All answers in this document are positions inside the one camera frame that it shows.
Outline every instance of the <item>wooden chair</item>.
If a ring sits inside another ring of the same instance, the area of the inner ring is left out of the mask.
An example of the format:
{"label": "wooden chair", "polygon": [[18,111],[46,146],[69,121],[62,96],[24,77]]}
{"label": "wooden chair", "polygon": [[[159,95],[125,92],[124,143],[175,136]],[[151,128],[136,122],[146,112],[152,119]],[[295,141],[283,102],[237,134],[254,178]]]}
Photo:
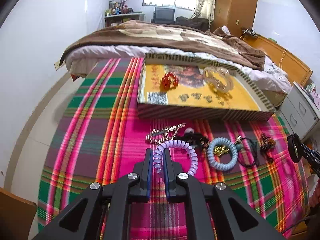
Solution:
{"label": "wooden chair", "polygon": [[27,240],[37,205],[0,188],[0,239]]}

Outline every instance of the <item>white pearl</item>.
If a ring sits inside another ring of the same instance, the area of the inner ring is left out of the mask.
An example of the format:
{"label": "white pearl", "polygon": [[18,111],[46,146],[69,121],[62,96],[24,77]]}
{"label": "white pearl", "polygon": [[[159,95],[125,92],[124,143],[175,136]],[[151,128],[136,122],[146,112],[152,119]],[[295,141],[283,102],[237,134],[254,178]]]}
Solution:
{"label": "white pearl", "polygon": [[195,133],[195,130],[193,130],[191,127],[184,130],[184,134],[186,133]]}

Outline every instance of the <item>purple spiral hair tie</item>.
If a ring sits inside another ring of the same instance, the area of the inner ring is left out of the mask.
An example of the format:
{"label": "purple spiral hair tie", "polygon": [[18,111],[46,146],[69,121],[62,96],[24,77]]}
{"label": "purple spiral hair tie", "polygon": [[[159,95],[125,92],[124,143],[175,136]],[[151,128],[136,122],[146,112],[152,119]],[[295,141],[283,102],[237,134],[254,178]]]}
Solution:
{"label": "purple spiral hair tie", "polygon": [[189,145],[189,143],[180,140],[165,141],[161,143],[154,151],[153,167],[155,168],[156,173],[158,173],[160,176],[163,175],[162,153],[166,148],[178,148],[186,150],[191,160],[191,165],[187,173],[191,176],[194,176],[196,174],[199,164],[196,151]]}

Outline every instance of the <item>white filing cabinet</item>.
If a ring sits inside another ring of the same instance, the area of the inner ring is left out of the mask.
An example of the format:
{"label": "white filing cabinet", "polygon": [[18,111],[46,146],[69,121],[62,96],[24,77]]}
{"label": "white filing cabinet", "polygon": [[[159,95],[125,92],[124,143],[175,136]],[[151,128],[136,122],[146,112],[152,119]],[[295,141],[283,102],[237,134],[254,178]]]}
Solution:
{"label": "white filing cabinet", "polygon": [[320,128],[320,111],[296,82],[280,106],[280,111],[301,141]]}

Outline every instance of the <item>cable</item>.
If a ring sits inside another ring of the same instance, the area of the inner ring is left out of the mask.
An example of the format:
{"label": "cable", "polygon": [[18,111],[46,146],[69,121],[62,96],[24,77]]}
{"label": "cable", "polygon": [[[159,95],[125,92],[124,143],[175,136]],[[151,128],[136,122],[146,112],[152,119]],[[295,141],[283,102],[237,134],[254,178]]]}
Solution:
{"label": "cable", "polygon": [[246,168],[252,168],[254,165],[256,165],[258,167],[260,165],[260,163],[259,163],[259,160],[258,160],[257,143],[254,143],[250,138],[247,138],[247,137],[241,138],[240,140],[243,141],[245,139],[248,140],[251,143],[250,148],[252,149],[251,153],[252,153],[252,156],[253,156],[253,162],[252,162],[252,164],[245,164],[244,162],[242,162],[240,160],[240,158],[239,158],[240,154],[238,156],[238,162],[242,166],[244,166]]}
{"label": "cable", "polygon": [[280,60],[280,62],[279,62],[279,67],[280,67],[281,69],[282,69],[282,60],[284,59],[286,52],[287,52],[287,49],[285,49],[285,50],[283,51],[282,56],[281,56],[281,60]]}
{"label": "cable", "polygon": [[241,37],[239,38],[239,40],[241,40],[242,36],[245,35],[249,29],[252,29],[252,27],[248,28],[248,29],[241,35]]}
{"label": "cable", "polygon": [[281,235],[282,235],[283,233],[285,233],[286,231],[288,231],[289,229],[293,228],[294,226],[300,224],[301,222],[303,222],[303,221],[305,221],[305,220],[313,219],[313,218],[316,218],[316,217],[317,217],[317,215],[313,215],[313,216],[308,216],[308,217],[305,217],[305,218],[303,218],[303,219],[300,219],[298,222],[294,223],[293,225],[291,225],[291,226],[289,226],[288,228],[286,228],[285,230],[283,230],[283,231],[281,232]]}

